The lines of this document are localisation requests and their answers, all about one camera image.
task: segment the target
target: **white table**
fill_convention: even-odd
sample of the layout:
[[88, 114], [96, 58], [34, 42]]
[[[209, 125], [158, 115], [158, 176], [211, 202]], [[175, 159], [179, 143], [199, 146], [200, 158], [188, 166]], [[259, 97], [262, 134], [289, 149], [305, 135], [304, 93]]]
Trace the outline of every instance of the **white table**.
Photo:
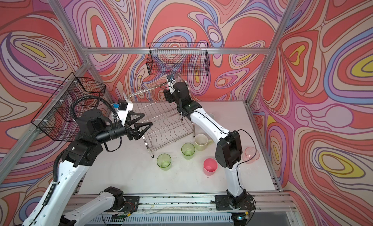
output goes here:
[[[241, 184], [250, 191], [274, 191], [271, 176], [259, 149], [249, 117], [243, 102], [199, 102], [206, 112], [215, 115], [215, 120], [226, 129], [244, 129], [253, 137], [260, 157], [251, 164], [239, 166]], [[196, 125], [196, 134], [203, 130]], [[253, 146], [250, 137], [240, 131], [242, 149]], [[227, 183], [224, 168], [218, 166], [212, 176], [203, 173], [203, 161], [214, 158], [216, 144], [211, 143], [204, 151], [197, 151], [186, 160], [181, 153], [184, 143], [194, 143], [192, 135], [174, 141], [156, 151], [154, 158], [147, 152], [142, 139], [129, 141], [123, 137], [123, 144], [115, 152], [102, 151], [88, 170], [78, 194], [98, 194], [109, 186], [114, 186], [126, 194], [155, 193], [204, 193], [225, 192]], [[109, 150], [119, 145], [119, 139], [107, 143]], [[171, 168], [163, 171], [157, 166], [157, 157], [167, 153], [171, 156]]]

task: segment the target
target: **pink cup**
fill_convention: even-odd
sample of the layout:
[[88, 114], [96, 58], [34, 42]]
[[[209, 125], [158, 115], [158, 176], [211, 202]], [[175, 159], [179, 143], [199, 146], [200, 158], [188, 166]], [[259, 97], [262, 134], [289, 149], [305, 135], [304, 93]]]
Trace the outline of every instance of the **pink cup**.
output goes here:
[[217, 162], [212, 158], [208, 158], [203, 162], [203, 172], [207, 176], [211, 176], [217, 170]]

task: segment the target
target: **transparent green cup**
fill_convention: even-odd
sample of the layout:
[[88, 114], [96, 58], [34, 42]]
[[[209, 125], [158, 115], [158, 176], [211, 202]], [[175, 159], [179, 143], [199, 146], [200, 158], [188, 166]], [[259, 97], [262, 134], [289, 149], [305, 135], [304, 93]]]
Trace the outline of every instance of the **transparent green cup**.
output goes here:
[[158, 166], [164, 170], [167, 171], [171, 167], [171, 157], [169, 154], [160, 154], [157, 158], [157, 164]]
[[191, 159], [193, 158], [195, 147], [191, 143], [186, 143], [181, 147], [181, 152], [183, 153], [185, 159]]

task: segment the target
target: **dish rack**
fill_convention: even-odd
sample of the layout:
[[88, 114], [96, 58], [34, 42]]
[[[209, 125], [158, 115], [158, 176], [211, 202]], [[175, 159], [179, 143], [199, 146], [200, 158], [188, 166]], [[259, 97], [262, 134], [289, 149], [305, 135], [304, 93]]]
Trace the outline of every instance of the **dish rack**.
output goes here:
[[[175, 77], [176, 76], [178, 77], [176, 79], [185, 82], [179, 75], [176, 74]], [[124, 94], [125, 99], [128, 98], [133, 102], [133, 112], [145, 114], [145, 116], [138, 122], [153, 123], [153, 126], [150, 127], [150, 129], [148, 129], [142, 136], [146, 148], [152, 157], [154, 157], [152, 151], [160, 149], [161, 147], [192, 133], [193, 136], [195, 136], [194, 123], [189, 121], [187, 118], [182, 119], [175, 102], [169, 103], [163, 100], [156, 102], [136, 101], [137, 95], [151, 93], [157, 88], [161, 88], [161, 84], [130, 94], [127, 97]]]

